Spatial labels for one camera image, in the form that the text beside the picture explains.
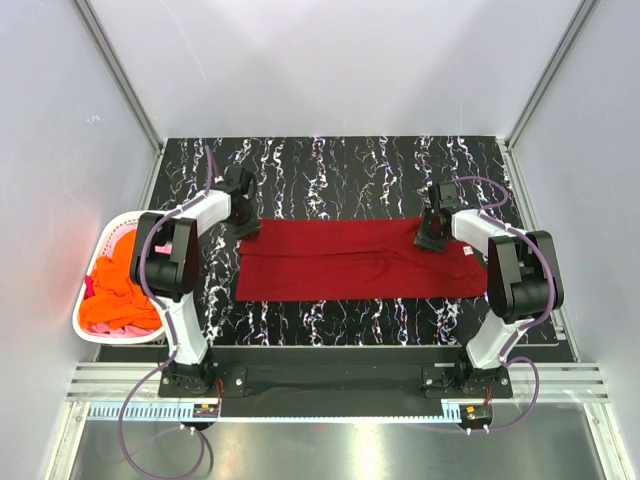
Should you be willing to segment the red t-shirt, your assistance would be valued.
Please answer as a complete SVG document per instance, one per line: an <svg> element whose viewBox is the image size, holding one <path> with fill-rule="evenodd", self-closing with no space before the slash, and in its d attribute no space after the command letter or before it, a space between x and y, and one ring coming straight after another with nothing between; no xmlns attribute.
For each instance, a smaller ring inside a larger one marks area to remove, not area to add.
<svg viewBox="0 0 640 480"><path fill-rule="evenodd" d="M266 219L244 240L236 298L242 302L474 298L487 274L473 250L454 241L442 252L414 243L418 218Z"/></svg>

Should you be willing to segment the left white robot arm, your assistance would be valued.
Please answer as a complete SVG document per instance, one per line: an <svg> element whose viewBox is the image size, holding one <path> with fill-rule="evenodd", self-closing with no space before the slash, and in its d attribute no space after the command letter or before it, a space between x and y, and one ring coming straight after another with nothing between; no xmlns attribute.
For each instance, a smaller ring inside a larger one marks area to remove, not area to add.
<svg viewBox="0 0 640 480"><path fill-rule="evenodd" d="M193 291L199 278L200 237L222 223L238 239L257 235L257 190L250 170L232 166L224 178L169 212L140 214L130 263L140 286L160 315L170 349L170 365L184 368L181 384L196 396L215 386L216 372L204 364L208 344L201 332Z"/></svg>

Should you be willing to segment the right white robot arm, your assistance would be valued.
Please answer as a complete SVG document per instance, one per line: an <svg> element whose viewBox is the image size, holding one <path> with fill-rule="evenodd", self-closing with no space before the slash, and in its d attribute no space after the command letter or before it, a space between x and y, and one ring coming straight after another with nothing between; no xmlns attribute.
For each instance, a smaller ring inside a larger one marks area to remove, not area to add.
<svg viewBox="0 0 640 480"><path fill-rule="evenodd" d="M488 387L489 371L507 365L522 336L562 306L555 246L550 233L515 228L491 217L489 206L466 208L455 181L430 186L429 201L414 244L443 252L459 241L487 260L490 310L453 374L457 390L472 397Z"/></svg>

